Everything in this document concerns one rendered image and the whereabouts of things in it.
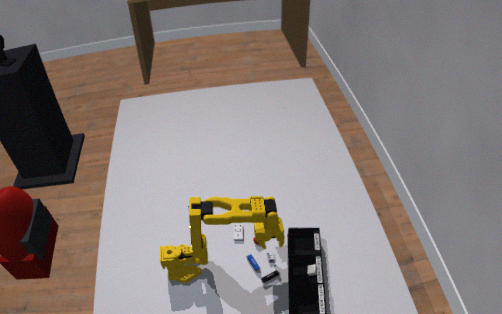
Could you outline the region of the white domino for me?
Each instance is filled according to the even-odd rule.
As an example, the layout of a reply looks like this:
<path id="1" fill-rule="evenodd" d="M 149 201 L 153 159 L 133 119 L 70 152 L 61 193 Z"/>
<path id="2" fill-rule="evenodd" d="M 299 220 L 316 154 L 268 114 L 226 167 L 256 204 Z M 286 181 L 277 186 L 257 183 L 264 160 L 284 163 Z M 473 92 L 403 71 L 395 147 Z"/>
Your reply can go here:
<path id="1" fill-rule="evenodd" d="M 243 240 L 243 224 L 234 224 L 234 241 Z"/>

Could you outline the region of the blue battery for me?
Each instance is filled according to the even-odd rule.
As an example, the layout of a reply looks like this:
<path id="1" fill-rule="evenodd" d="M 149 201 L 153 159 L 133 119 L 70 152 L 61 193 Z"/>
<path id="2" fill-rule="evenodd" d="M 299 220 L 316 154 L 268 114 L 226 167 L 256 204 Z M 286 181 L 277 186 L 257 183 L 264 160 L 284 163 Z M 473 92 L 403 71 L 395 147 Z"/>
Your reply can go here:
<path id="1" fill-rule="evenodd" d="M 257 262 L 255 261 L 255 259 L 253 258 L 253 256 L 251 254 L 247 255 L 247 259 L 249 260 L 249 262 L 251 263 L 251 265 L 253 266 L 255 271 L 260 270 L 259 265 L 257 264 Z"/>

